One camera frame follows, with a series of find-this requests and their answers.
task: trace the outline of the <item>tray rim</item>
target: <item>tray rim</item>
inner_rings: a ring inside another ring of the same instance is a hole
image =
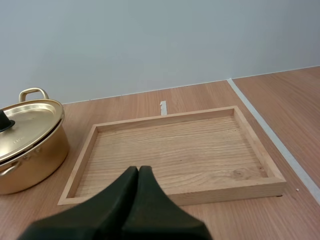
[[[242,180],[237,182],[217,183],[214,186],[205,189],[201,187],[185,187],[179,192],[175,192],[169,197],[179,206],[204,204],[212,202],[239,200],[247,198],[260,198],[281,196],[286,180],[280,170],[270,157],[269,153],[261,143],[255,131],[250,126],[249,122],[241,112],[238,106],[228,106],[220,108],[212,108],[206,110],[198,110],[191,112],[182,112],[169,115],[159,115],[144,118],[135,118],[121,121],[113,121],[106,123],[93,124],[92,128],[83,144],[80,154],[75,162],[75,165],[70,173],[68,181],[64,187],[58,205],[80,204],[91,196],[73,197],[76,194],[80,184],[82,175],[90,158],[91,152],[95,145],[98,133],[106,130],[125,130],[139,127],[151,127],[157,125],[166,125],[181,122],[191,122],[200,119],[234,116],[240,128],[245,134],[250,146],[266,172],[267,177],[254,180]]]

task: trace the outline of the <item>wood grain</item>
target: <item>wood grain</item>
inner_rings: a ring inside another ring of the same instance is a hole
[[[85,201],[143,165],[178,206],[280,196],[286,183],[231,106],[93,125],[58,204]]]
[[[314,74],[305,73],[309,78]],[[282,197],[183,206],[182,209],[206,223],[215,240],[319,239],[320,206],[226,81],[66,104],[63,126],[71,145],[68,157],[38,185],[0,196],[0,239],[14,240],[32,221],[69,208],[57,203],[93,124],[158,116],[161,101],[166,101],[168,114],[239,106],[287,180]],[[294,141],[303,144],[304,139],[298,137]]]
[[[234,82],[320,187],[320,67]]]

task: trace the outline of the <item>wooden tray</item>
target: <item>wooden tray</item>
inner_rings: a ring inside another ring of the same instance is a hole
[[[231,106],[93,125],[58,204],[82,203],[142,165],[178,206],[281,196],[286,185]]]

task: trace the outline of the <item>black lid knob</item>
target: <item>black lid knob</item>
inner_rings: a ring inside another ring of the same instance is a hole
[[[15,125],[15,121],[10,120],[5,112],[0,109],[0,133]]]

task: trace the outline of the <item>light gray tape line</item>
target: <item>light gray tape line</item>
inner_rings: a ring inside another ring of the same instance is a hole
[[[167,102],[161,101],[160,106],[161,106],[161,116],[167,115]]]
[[[262,129],[265,131],[265,133],[271,139],[271,141],[276,146],[276,148],[279,150],[279,152],[283,155],[283,157],[288,162],[290,167],[297,174],[297,176],[301,179],[301,181],[304,183],[306,188],[310,191],[310,193],[314,197],[314,199],[318,202],[318,204],[320,204],[320,189],[319,189],[319,187],[315,184],[315,182],[311,179],[311,177],[306,173],[306,171],[300,166],[300,164],[297,162],[295,157],[289,152],[289,150],[286,148],[286,146],[278,138],[278,136],[271,129],[271,127],[269,127],[267,122],[262,118],[262,116],[255,109],[255,107],[249,102],[249,100],[246,98],[246,96],[240,91],[240,89],[237,87],[237,85],[234,83],[234,81],[231,78],[229,78],[227,80],[227,82],[230,84],[230,86],[235,91],[235,93],[238,95],[238,97],[242,100],[242,102],[244,103],[246,108],[255,117],[257,122],[260,124]]]

